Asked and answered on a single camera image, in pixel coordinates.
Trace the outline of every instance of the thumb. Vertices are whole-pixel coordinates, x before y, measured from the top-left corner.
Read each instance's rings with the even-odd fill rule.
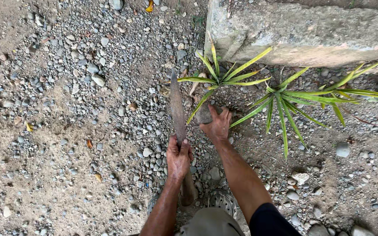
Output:
[[[189,152],[189,147],[190,147],[189,141],[187,139],[184,139],[183,142],[182,142],[182,146],[180,147],[180,153],[179,154],[187,156],[188,152]]]

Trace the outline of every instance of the left hand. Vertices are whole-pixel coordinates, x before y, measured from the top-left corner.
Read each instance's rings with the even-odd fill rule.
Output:
[[[179,151],[176,135],[170,136],[166,155],[168,179],[177,182],[183,181],[189,170],[190,162],[193,160],[189,140],[183,140]]]

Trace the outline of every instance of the concrete block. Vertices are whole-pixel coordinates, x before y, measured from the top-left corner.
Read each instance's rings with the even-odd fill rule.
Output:
[[[228,14],[220,2],[209,1],[208,57],[209,32],[223,61],[246,62],[268,46],[258,63],[333,68],[378,59],[378,10],[262,0]]]

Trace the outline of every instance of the black sleeve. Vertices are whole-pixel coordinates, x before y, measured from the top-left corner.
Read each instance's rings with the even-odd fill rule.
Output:
[[[252,236],[301,236],[272,203],[260,205],[250,219]]]

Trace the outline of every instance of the hand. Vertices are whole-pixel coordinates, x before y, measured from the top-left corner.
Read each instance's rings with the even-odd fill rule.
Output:
[[[181,183],[189,170],[190,162],[193,160],[189,141],[183,140],[179,151],[176,135],[170,136],[166,155],[168,179]]]
[[[226,107],[221,107],[223,112],[218,115],[213,105],[208,105],[213,122],[209,124],[200,124],[200,128],[207,134],[213,143],[227,140],[228,128],[230,127],[231,112]]]

